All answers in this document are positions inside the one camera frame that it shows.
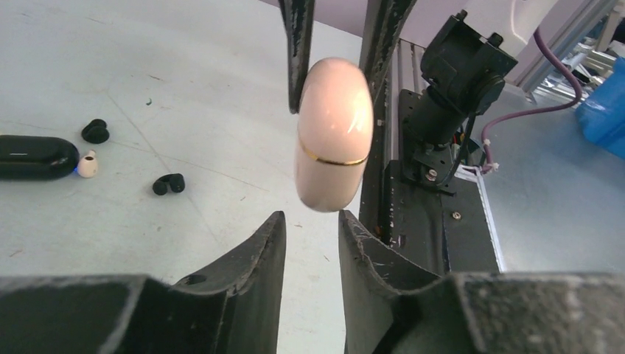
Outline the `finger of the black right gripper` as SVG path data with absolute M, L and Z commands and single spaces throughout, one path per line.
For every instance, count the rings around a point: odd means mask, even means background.
M 298 114 L 310 65 L 314 0 L 278 0 L 287 37 L 288 104 Z
M 416 0 L 368 0 L 359 66 L 364 73 L 371 100 L 382 91 L 392 55 L 402 28 Z

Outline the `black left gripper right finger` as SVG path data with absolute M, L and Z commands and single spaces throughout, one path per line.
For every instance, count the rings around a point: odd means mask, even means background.
M 433 274 L 338 215 L 348 353 L 622 353 L 619 274 Z

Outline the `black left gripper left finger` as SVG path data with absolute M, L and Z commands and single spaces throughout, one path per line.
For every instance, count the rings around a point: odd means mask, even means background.
M 274 353 L 286 220 L 174 285 L 146 275 L 4 277 L 3 353 Z

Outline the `beige earbud charging case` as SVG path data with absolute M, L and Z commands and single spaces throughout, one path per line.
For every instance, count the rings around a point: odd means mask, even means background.
M 324 58 L 304 82 L 298 118 L 295 184 L 316 212 L 347 207 L 371 150 L 374 112 L 366 79 L 343 58 Z

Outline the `white earbud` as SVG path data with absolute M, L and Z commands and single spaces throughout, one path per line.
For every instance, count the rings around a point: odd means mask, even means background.
M 93 178 L 97 174 L 98 169 L 97 153 L 95 150 L 90 150 L 79 160 L 76 171 L 82 178 Z

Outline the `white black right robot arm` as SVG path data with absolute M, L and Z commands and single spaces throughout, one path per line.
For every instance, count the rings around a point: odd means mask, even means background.
M 354 198 L 373 142 L 374 102 L 415 5 L 370 1 L 359 63 L 311 63 L 315 2 L 279 2 L 288 105 L 299 117 L 296 190 L 307 206 L 332 211 Z M 427 153 L 448 145 L 462 123 L 474 122 L 498 99 L 506 75 L 553 7 L 553 1 L 468 1 L 442 24 L 420 63 L 425 92 L 399 129 L 410 180 L 431 190 L 446 186 L 455 168 L 439 175 Z

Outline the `black earbud charging case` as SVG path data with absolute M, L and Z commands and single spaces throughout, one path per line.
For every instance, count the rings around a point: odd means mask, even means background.
M 2 180 L 55 180 L 74 172 L 76 146 L 53 136 L 1 136 Z

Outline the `black earbud near front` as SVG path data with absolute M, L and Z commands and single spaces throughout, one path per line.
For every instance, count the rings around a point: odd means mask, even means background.
M 180 173 L 171 173 L 157 178 L 152 191 L 158 195 L 166 195 L 168 192 L 181 193 L 186 188 L 184 176 Z

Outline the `blue plastic object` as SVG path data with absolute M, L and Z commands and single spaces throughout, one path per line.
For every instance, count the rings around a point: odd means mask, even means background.
M 624 159 L 624 58 L 613 73 L 576 109 L 584 137 Z

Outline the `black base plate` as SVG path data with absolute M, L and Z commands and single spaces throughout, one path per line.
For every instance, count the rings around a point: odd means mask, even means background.
M 374 140 L 363 177 L 360 222 L 387 246 L 435 274 L 501 272 L 506 268 L 483 180 L 472 169 L 453 166 L 455 146 L 430 150 L 426 164 L 401 157 L 401 119 L 416 93 L 386 80 L 374 104 Z

